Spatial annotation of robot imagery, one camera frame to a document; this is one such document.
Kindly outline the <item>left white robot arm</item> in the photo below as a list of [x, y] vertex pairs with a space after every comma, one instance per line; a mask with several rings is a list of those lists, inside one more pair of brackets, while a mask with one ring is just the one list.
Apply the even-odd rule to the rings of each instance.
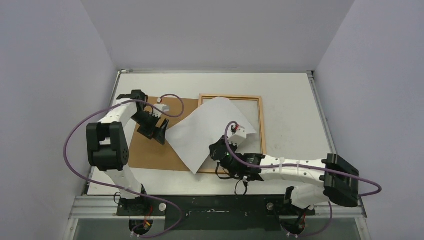
[[117, 211], [120, 216], [146, 215], [152, 209], [151, 201], [145, 196], [145, 187], [135, 178], [128, 165], [130, 151], [124, 131], [127, 123], [133, 120], [140, 125], [138, 132], [143, 136], [162, 145], [165, 143], [169, 120], [165, 119], [161, 126], [157, 124], [162, 113], [170, 108], [162, 103], [162, 99], [158, 99], [152, 105], [152, 111], [147, 111], [148, 99], [148, 95], [141, 90], [121, 94], [116, 99], [116, 108], [100, 121], [86, 126], [88, 161], [120, 187]]

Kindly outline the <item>brown cardboard backing board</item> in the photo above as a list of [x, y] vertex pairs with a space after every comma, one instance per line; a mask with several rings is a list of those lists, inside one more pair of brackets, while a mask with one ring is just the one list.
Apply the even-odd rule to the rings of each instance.
[[[188, 117], [198, 108], [198, 99], [184, 98], [184, 112], [180, 117], [173, 118], [162, 116], [157, 126], [161, 126], [165, 119], [169, 120], [166, 133], [170, 129]], [[161, 145], [154, 139], [148, 139], [137, 132], [139, 125], [133, 128], [133, 136], [129, 145], [129, 162], [131, 168], [182, 171], [188, 172], [189, 168], [183, 163], [171, 145], [166, 142]]]

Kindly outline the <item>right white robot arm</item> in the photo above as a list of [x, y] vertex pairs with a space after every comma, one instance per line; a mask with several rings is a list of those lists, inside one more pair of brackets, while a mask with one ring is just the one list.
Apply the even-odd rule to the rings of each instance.
[[359, 171], [337, 154], [329, 153], [325, 159], [316, 160], [277, 158], [261, 153], [231, 154], [224, 139], [220, 139], [209, 146], [209, 155], [231, 178], [245, 183], [274, 180], [302, 183], [286, 189], [282, 207], [290, 215], [323, 202], [348, 208], [358, 206]]

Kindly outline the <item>printed plant photo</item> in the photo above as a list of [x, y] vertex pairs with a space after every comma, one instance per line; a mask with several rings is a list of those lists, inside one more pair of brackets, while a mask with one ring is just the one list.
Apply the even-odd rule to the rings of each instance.
[[230, 99], [215, 97], [169, 128], [165, 139], [189, 171], [196, 174], [209, 156], [209, 146], [224, 135], [231, 121], [244, 127], [247, 134], [257, 132]]

